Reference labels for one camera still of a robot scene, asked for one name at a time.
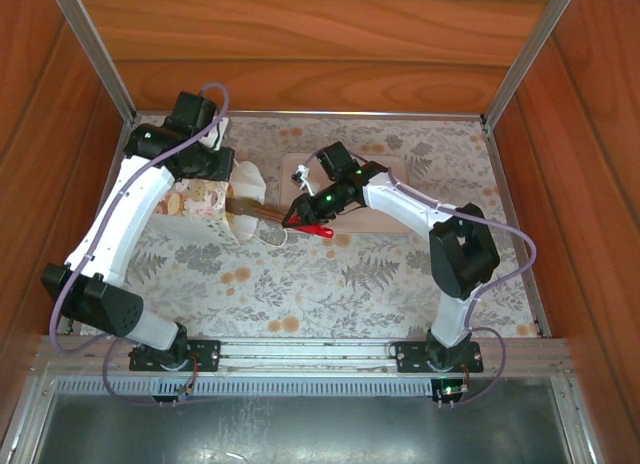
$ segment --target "metal bar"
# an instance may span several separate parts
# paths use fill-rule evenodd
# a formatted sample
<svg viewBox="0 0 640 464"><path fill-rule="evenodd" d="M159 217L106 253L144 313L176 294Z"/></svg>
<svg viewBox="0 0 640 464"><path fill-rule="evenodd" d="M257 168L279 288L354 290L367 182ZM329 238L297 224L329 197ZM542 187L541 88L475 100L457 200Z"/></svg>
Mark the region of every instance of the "metal bar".
<svg viewBox="0 0 640 464"><path fill-rule="evenodd" d="M20 444L20 439L27 425L28 411L36 399L38 381L39 378L36 376L29 376L25 380L20 399L18 399L18 404L13 411L13 418L0 449L0 463L2 464L9 464L13 460L13 456Z"/></svg>
<svg viewBox="0 0 640 464"><path fill-rule="evenodd" d="M138 111L139 116L165 116L171 110ZM337 112L337 111L229 111L229 117L302 118L302 119L377 119L407 121L471 121L480 122L480 114L434 112Z"/></svg>
<svg viewBox="0 0 640 464"><path fill-rule="evenodd" d="M486 123L494 128L518 86L535 61L540 49L556 27L571 0L549 0L542 15L509 68L486 113Z"/></svg>
<svg viewBox="0 0 640 464"><path fill-rule="evenodd" d="M493 129L486 125L484 127L485 144L487 145L487 152L489 153L489 160L491 161L493 174L495 175L496 183L498 184L498 192L500 193L500 200L502 201L504 214L507 218L507 224L520 229L518 216L516 214L515 207L513 206L511 192L509 191L507 177L504 173L504 167L502 167L498 146L493 135ZM513 247L516 251L518 264L520 266L524 265L524 263L529 260L529 254L527 253L525 243L521 239L514 238ZM536 283L536 278L532 269L528 269L522 274L522 281L524 282L524 288L527 293L527 300L529 301L531 312L538 323L540 333L543 337L551 337L551 327L549 326L549 321L544 311L544 306L542 305L542 298L540 297L540 291L538 290L538 284Z"/></svg>
<svg viewBox="0 0 640 464"><path fill-rule="evenodd" d="M125 122L133 121L133 100L81 0L56 1L120 115Z"/></svg>
<svg viewBox="0 0 640 464"><path fill-rule="evenodd" d="M591 454L580 417L576 412L577 406L572 387L565 376L551 378L553 394L558 406L558 414L567 444L567 452L571 462L596 463L595 454Z"/></svg>
<svg viewBox="0 0 640 464"><path fill-rule="evenodd" d="M79 345L86 338L61 336L65 347ZM496 339L479 338L485 372L478 377L492 377L502 359L502 349ZM227 339L222 341L220 367L216 373L202 373L216 377L402 377L391 356L388 339ZM566 342L560 339L507 339L505 377L547 377L558 372L572 373L572 361ZM97 343L82 356L61 357L44 341L34 362L35 373L47 372L99 375L110 341ZM130 344L123 344L115 352L110 375L134 376L128 371L127 352ZM166 373L145 373L145 376L167 376ZM441 373L420 374L422 377L442 377Z"/></svg>

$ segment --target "red handle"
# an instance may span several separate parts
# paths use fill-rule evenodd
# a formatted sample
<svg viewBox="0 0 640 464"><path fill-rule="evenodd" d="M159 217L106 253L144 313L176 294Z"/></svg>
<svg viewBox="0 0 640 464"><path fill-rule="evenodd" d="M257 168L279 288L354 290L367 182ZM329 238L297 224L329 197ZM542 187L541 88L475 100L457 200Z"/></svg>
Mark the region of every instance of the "red handle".
<svg viewBox="0 0 640 464"><path fill-rule="evenodd" d="M289 219L290 224L297 224L298 222L300 222L300 218L298 216ZM333 237L333 229L320 225L293 227L292 229L300 232L306 232L307 234L326 237L327 239L331 239Z"/></svg>

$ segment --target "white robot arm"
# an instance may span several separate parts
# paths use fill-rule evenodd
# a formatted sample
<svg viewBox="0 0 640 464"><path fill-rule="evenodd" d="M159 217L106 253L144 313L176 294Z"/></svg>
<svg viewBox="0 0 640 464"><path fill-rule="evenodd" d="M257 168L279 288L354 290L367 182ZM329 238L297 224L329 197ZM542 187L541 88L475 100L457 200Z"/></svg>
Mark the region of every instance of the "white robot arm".
<svg viewBox="0 0 640 464"><path fill-rule="evenodd" d="M143 344L156 352L155 361L173 365L185 360L184 326L145 309L140 296L122 289L127 264L151 213L177 179L229 179L234 152L221 147L229 120L223 118L195 145L149 167L123 192L132 176L156 156L165 153L212 123L213 102L202 96L181 93L172 114L162 126L142 124L131 133L116 183L89 232L69 255L64 266L49 264L41 280L58 299L74 271L81 272L67 294L63 316L93 326L105 333ZM120 198L108 215L111 203ZM105 225L95 249L99 229ZM84 267L83 261L90 257Z"/></svg>
<svg viewBox="0 0 640 464"><path fill-rule="evenodd" d="M439 203L398 182L389 169L376 162L360 166L340 142L321 149L316 156L334 183L296 198L283 226L326 224L347 206L358 203L388 214L429 241L431 273L442 291L427 335L429 364L434 369L460 365L469 355L467 317L474 295L491 279L500 259L486 225L452 214L472 219L482 218L482 211L473 204L458 209ZM301 177L306 178L292 176L299 183L304 181Z"/></svg>

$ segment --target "purple cable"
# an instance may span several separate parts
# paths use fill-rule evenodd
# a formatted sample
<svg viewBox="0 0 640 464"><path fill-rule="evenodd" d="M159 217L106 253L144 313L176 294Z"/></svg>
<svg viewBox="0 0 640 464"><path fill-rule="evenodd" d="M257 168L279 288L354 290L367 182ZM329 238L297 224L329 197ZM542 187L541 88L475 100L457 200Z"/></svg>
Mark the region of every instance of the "purple cable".
<svg viewBox="0 0 640 464"><path fill-rule="evenodd" d="M505 231L510 232L511 234L515 234L516 236L518 236L520 239L524 240L528 245L529 245L529 249L531 250L531 255L529 256L529 260L527 262L525 262L522 266L520 266L518 269L516 269L515 271L510 272L509 274L507 274L506 276L503 276L499 279L496 279L495 281L489 282L485 285L483 285L478 292L476 292L475 296L473 297L473 301L471 302L471 305L469 306L469 310L467 311L467 315L465 316L465 320L464 320L464 325L465 327L469 327L469 323L471 322L471 314L473 313L474 308L476 307L476 304L480 301L480 297L482 297L483 294L485 294L487 291L490 291L491 289L493 289L494 287L499 286L500 284L504 283L505 281L508 281L509 279L519 276L520 274L522 274L523 272L525 272L527 269L531 268L531 266L533 265L533 263L536 260L536 257L538 255L538 249L536 248L535 243L533 242L533 239L531 239L527 234L525 234L524 232L522 232L520 229L516 229L515 227L512 227L508 224L503 224L502 222L498 222L498 221L494 221L492 219L485 219L483 217L477 217L477 216L472 216L470 214L465 214L463 212L458 212L454 209L448 209L446 207L437 207L438 206L438 202L433 200L433 199L429 199L426 198L420 194L416 194L415 192L412 192L411 189L408 189L405 185L403 185L400 181L398 181L395 176L393 175L393 172L391 172L391 169L389 169L389 180L391 181L391 184L393 184L396 188L398 188L400 190L400 192L402 192L403 194L411 197L412 199L415 199L423 204L425 204L426 206L431 207L432 209L436 209L440 212L443 212L445 214L449 214L451 216L457 217L459 219L464 219L467 221L473 221L473 222L477 222L479 224L485 224L487 226L491 226L491 227L496 227L498 229L502 229Z"/></svg>
<svg viewBox="0 0 640 464"><path fill-rule="evenodd" d="M151 161L147 162L144 166L142 166L140 169L138 169L129 178L129 180L127 182L124 183L124 185L120 189L120 192L118 192L118 194L115 195L113 201L111 201L111 204L107 208L107 212L105 212L104 218L100 222L100 226L98 227L96 235L93 238L93 241L91 241L91 244L89 244L89 248L87 249L87 254L80 261L80 264L78 264L78 267L76 267L74 269L74 271L71 273L71 276L69 277L69 279L67 280L65 285L62 287L62 291L60 291L60 295L58 296L58 299L56 299L55 306L53 306L53 312L51 313L51 319L49 320L49 338L51 339L51 345L60 354L69 355L69 354L75 354L76 352L80 352L81 350L86 349L87 347L89 347L90 345L92 345L93 343L98 341L99 339L102 339L106 335L106 334L100 334L98 336L95 336L95 337L89 339L84 344L82 344L82 345L80 345L80 346L78 346L78 347L76 347L74 349L63 349L60 346L60 344L58 343L58 339L57 339L57 335L56 334L57 334L58 320L60 318L60 311L62 309L64 301L67 298L67 295L69 294L69 291L71 290L71 287L73 286L73 284L76 282L76 280L80 276L80 273L85 268L85 266L90 261L90 259L93 257L93 252L98 247L100 239L102 238L102 235L104 234L104 231L107 228L107 225L109 224L109 220L111 219L111 216L115 212L116 207L118 206L118 203L120 202L122 197L126 194L127 190L133 185L133 183L142 174L144 174L147 169L150 169L151 167L154 167L157 164L160 164L165 159L168 159L169 157L171 157L171 156L173 156L175 154L178 154L179 152L185 150L187 147L189 147L192 144L195 144L196 142L198 142L201 138L206 136L214 127L216 127L218 125L218 123L220 123L220 121L222 121L222 118L227 113L227 109L229 109L229 91L227 91L227 88L222 83L210 82L210 83L206 84L200 90L199 94L200 95L204 94L205 91L207 91L208 89L211 89L212 87L216 87L216 88L220 89L222 91L222 93L224 94L224 104L222 105L222 109L220 109L220 111L218 112L218 115L213 119L213 121L211 121L211 124L209 124L207 127L202 129L200 132L198 132L194 136L192 136L189 139L187 139L186 141L184 141L182 144L174 147L173 149L170 149L167 152L164 152L164 153L160 154L156 158L154 158Z"/></svg>

